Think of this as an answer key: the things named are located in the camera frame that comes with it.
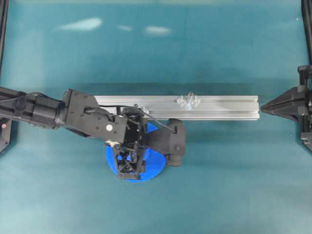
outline teal background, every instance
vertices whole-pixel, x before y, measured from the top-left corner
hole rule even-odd
[[[308,63],[300,2],[11,0],[0,85],[264,104]],[[294,122],[185,125],[183,165],[132,184],[110,171],[101,142],[19,123],[0,156],[0,233],[312,232],[312,157]]]

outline black robotic arm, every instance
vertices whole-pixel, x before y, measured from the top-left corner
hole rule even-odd
[[[99,106],[93,95],[71,89],[64,92],[62,100],[56,100],[38,92],[26,94],[0,87],[0,117],[46,129],[64,127],[82,137],[105,142],[114,149],[119,178],[140,179],[147,148],[164,154],[167,165],[182,163],[185,128],[180,120],[170,119],[168,125],[148,133],[141,109],[116,108],[117,114],[111,114]]]

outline blue gear wheel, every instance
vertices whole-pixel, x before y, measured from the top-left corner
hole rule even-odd
[[[157,130],[158,128],[154,126],[151,123],[148,123],[147,125],[147,131],[152,132]],[[110,146],[105,147],[105,156],[106,161],[109,166],[109,168],[112,170],[112,172],[117,175],[117,170],[114,163],[114,154],[113,154],[113,148]],[[140,173],[140,180],[134,180],[134,179],[127,179],[128,182],[131,183],[141,183],[150,179],[153,179],[155,176],[157,176],[165,167],[166,165],[166,157],[162,155],[161,153],[152,150],[152,149],[146,149],[144,158],[145,160],[145,172]]]

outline wire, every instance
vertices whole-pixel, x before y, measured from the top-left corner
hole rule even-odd
[[[124,107],[124,108],[131,108],[131,109],[134,109],[134,110],[136,110],[136,111],[138,111],[138,112],[140,112],[140,113],[142,113],[142,114],[144,114],[144,115],[147,115],[147,116],[150,117],[153,121],[155,121],[156,123],[158,123],[159,125],[161,125],[161,126],[167,128],[167,129],[169,129],[171,132],[176,133],[174,129],[172,129],[171,127],[168,127],[167,125],[165,125],[165,124],[163,124],[163,123],[161,123],[161,122],[158,121],[156,118],[154,118],[153,116],[151,116],[151,115],[148,114],[148,113],[145,113],[144,111],[142,111],[142,110],[139,109],[139,108],[136,108],[136,107],[133,107],[133,106],[122,106],[122,105],[113,105],[113,106],[100,105],[100,107],[106,107],[106,108],[107,108],[107,107]]]
[[[26,94],[25,96],[28,97],[28,96],[31,96],[31,95],[37,95],[37,96],[41,96],[41,97],[45,97],[45,98],[50,98],[50,99],[56,100],[56,99],[51,98],[51,97],[47,96],[46,94],[43,94],[43,93],[40,93],[40,92],[28,93],[28,94]],[[0,100],[0,102],[14,101],[14,100],[16,100],[16,99],[18,99],[18,97],[13,97],[13,98],[8,98],[8,99],[2,99],[2,100]]]

